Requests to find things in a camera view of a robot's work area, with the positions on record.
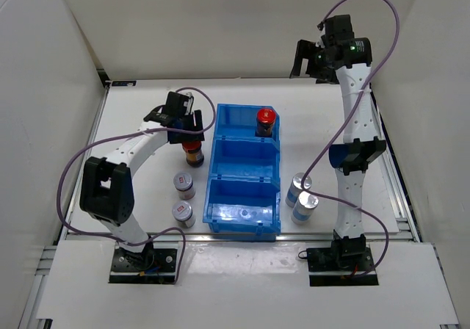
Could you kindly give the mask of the red-lid sauce jar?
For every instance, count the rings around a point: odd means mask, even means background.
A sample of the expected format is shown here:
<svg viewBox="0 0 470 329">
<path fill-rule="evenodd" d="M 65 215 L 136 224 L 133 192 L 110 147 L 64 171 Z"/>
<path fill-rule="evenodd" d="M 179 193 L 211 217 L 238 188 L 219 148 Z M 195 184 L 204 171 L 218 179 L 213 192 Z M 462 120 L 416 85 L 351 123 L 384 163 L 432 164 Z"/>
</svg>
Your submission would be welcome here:
<svg viewBox="0 0 470 329">
<path fill-rule="evenodd" d="M 186 154 L 187 164 L 191 167 L 200 167 L 204 162 L 204 155 L 202 152 L 202 142 L 184 142 L 182 144 Z"/>
<path fill-rule="evenodd" d="M 261 108 L 256 114 L 256 136 L 271 137 L 276 117 L 273 109 L 267 107 Z"/>
</svg>

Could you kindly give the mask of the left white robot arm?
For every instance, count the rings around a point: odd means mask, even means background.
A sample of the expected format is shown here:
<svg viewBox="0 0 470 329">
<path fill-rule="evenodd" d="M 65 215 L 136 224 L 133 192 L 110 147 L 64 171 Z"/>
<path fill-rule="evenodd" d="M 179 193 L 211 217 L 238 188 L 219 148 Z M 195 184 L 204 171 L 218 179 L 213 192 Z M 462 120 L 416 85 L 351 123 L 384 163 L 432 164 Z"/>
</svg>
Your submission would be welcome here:
<svg viewBox="0 0 470 329">
<path fill-rule="evenodd" d="M 119 239 L 119 247 L 129 253 L 128 260 L 137 270 L 151 267 L 154 253 L 149 235 L 132 215 L 133 176 L 157 149 L 168 143 L 181 144 L 187 164 L 201 166 L 204 136 L 195 132 L 202 128 L 200 110 L 181 117 L 152 112 L 141 123 L 137 136 L 106 156 L 91 156 L 84 164 L 80 208 Z"/>
</svg>

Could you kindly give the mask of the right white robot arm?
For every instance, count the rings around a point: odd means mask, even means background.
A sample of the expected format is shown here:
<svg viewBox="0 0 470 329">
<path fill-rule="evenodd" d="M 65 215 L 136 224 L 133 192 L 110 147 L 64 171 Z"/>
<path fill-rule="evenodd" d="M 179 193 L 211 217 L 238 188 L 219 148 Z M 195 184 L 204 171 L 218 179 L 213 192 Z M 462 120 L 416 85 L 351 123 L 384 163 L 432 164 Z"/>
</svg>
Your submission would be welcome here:
<svg viewBox="0 0 470 329">
<path fill-rule="evenodd" d="M 341 89 L 344 123 L 337 133 L 340 144 L 328 147 L 330 165 L 337 178 L 338 214 L 330 246 L 330 262 L 338 270 L 356 270 L 366 253 L 362 225 L 364 179 L 369 165 L 386 149 L 374 124 L 369 75 L 372 50 L 366 38 L 339 40 L 320 46 L 307 40 L 297 43 L 290 75 L 306 73 L 315 79 L 337 81 Z"/>
</svg>

